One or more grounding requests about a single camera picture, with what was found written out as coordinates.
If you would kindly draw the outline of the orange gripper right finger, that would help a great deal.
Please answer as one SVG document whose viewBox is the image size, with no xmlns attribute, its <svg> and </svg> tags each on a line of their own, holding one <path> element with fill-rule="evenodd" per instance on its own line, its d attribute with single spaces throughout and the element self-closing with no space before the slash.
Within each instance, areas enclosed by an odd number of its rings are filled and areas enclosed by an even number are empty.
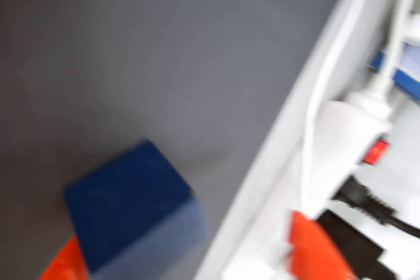
<svg viewBox="0 0 420 280">
<path fill-rule="evenodd" d="M 299 280 L 353 279 L 354 273 L 324 229 L 299 211 L 293 212 L 289 272 Z"/>
</svg>

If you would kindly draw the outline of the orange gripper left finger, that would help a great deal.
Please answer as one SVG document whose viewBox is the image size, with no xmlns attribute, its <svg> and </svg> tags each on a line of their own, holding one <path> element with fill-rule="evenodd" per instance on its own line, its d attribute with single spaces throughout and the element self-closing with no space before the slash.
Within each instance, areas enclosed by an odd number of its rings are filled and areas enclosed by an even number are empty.
<svg viewBox="0 0 420 280">
<path fill-rule="evenodd" d="M 39 280 L 87 280 L 88 270 L 77 237 L 60 249 Z"/>
</svg>

